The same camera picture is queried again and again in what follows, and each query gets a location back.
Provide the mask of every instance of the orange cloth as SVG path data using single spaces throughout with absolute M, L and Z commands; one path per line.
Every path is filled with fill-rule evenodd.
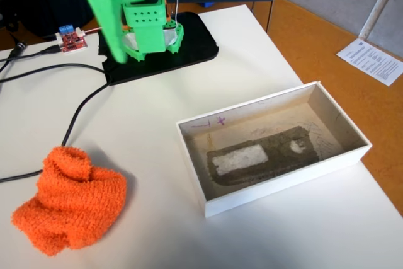
M 91 165 L 73 147 L 56 147 L 43 161 L 37 194 L 13 214 L 32 244 L 53 256 L 95 243 L 114 223 L 126 198 L 126 179 Z

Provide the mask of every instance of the black platform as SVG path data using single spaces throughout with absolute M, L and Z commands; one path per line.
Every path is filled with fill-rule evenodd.
M 197 14 L 178 14 L 178 22 L 183 25 L 184 37 L 177 54 L 170 51 L 147 54 L 144 61 L 129 57 L 127 63 L 117 63 L 104 36 L 99 33 L 99 54 L 105 55 L 103 69 L 111 76 L 111 85 L 168 72 L 193 64 L 214 59 L 219 47 L 207 27 Z

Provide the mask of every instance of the red circuit board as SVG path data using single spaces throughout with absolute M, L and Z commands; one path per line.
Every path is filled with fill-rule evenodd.
M 76 32 L 61 35 L 63 46 L 60 47 L 63 53 L 72 52 L 87 47 L 84 37 L 78 37 Z

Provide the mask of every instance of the circuit board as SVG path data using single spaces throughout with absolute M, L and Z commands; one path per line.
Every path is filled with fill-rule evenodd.
M 62 26 L 59 28 L 59 33 L 56 34 L 57 41 L 63 53 L 69 53 L 76 50 L 85 49 L 87 43 L 84 39 L 85 34 L 72 25 Z

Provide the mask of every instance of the purple marking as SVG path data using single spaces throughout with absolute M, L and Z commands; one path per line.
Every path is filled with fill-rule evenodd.
M 221 118 L 220 116 L 217 118 L 219 121 L 217 122 L 217 124 L 221 124 L 222 126 L 224 126 L 224 121 L 225 121 L 225 117 Z
M 192 127 L 210 127 L 210 119 L 208 119 L 207 120 L 208 121 L 208 124 L 206 124 L 206 125 L 192 125 Z

